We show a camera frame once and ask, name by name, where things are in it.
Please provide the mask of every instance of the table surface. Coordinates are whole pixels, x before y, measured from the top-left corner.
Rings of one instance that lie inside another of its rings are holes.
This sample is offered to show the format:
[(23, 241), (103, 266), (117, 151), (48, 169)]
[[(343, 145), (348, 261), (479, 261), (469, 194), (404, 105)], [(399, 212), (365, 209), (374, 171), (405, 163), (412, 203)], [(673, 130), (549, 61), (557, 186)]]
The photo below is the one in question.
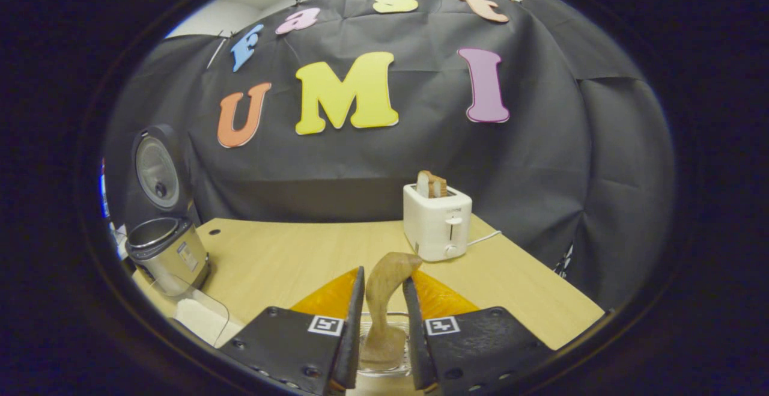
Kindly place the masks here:
[[(210, 234), (214, 230), (219, 234)], [(472, 216), (470, 241), (494, 231)], [(363, 265), (368, 276), (387, 252), (414, 253), (403, 221), (292, 224), (214, 219), (198, 227), (198, 235), (212, 264), (201, 290), (243, 323), (267, 306), (291, 308), (358, 266)], [(420, 270), (478, 308), (506, 308), (551, 349), (559, 349), (604, 315), (582, 292), (502, 234), (469, 246), (462, 257), (425, 262)], [(161, 312), (172, 314), (172, 305), (152, 292), (140, 272), (134, 280)], [(406, 310), (402, 291), (396, 290), (388, 311)]]

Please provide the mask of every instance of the toaster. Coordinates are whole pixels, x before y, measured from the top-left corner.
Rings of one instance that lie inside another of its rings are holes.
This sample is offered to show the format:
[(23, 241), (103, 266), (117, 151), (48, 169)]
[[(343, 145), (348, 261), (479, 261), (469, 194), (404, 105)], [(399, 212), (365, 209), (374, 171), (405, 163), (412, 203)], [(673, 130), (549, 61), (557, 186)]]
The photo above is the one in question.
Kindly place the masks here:
[(473, 201), (453, 187), (447, 196), (426, 198), (417, 185), (403, 187), (403, 232), (417, 255), (435, 262), (459, 257), (467, 251)]

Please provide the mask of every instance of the black backdrop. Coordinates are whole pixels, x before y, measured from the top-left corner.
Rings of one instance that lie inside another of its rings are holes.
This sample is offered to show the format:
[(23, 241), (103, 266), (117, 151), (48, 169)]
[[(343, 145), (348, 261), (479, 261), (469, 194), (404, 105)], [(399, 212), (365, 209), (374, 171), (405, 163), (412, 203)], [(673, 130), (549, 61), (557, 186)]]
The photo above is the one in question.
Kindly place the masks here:
[[(98, 180), (83, 174), (98, 171), (118, 90), (102, 79), (127, 79), (137, 56), (114, 67), (127, 48), (148, 52), (207, 0), (180, 1), (8, 0), (3, 10), (0, 55), (13, 73), (2, 81), (0, 185), (5, 238), (16, 245), (0, 254), (5, 394), (269, 391), (199, 355), (110, 266)], [(765, 1), (568, 2), (643, 53), (646, 76), (675, 101), (666, 109), (691, 199), (667, 250), (687, 259), (667, 289), (649, 286), (618, 309), (584, 361), (538, 394), (760, 394), (769, 314)], [(107, 103), (93, 103), (97, 91)]]
[[(662, 108), (631, 58), (576, 10), (559, 0), (492, 1), (508, 23), (486, 21), (460, 0), (418, 0), (417, 10), (392, 14), (374, 11), (374, 0), (305, 0), (258, 21), (253, 56), (236, 73), (230, 50), (256, 23), (229, 39), (165, 40), (129, 80), (107, 133), (113, 216), (130, 228), (153, 215), (130, 148), (143, 127), (168, 123), (181, 136), (182, 171), (203, 221), (396, 220), (403, 185), (430, 169), (549, 267), (574, 243), (569, 282), (605, 309), (620, 305), (649, 275), (670, 221), (675, 161)], [(321, 9), (316, 24), (275, 34), (309, 7)], [(467, 119), (462, 47), (502, 57), (506, 123)], [(348, 120), (297, 134), (296, 70), (324, 61), (343, 79), (358, 56), (376, 51), (395, 56), (388, 87), (398, 124), (357, 129)], [(272, 89), (255, 136), (220, 146), (220, 100), (262, 82)]]

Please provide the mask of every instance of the rice cooker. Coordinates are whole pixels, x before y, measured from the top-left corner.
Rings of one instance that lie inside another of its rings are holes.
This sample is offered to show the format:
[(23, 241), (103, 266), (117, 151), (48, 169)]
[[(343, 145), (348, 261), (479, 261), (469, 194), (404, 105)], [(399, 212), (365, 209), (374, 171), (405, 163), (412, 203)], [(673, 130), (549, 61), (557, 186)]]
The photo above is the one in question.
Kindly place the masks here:
[(208, 253), (188, 218), (157, 218), (139, 224), (129, 232), (126, 251), (150, 283), (171, 283), (174, 279), (163, 275), (174, 275), (198, 288), (211, 273)]

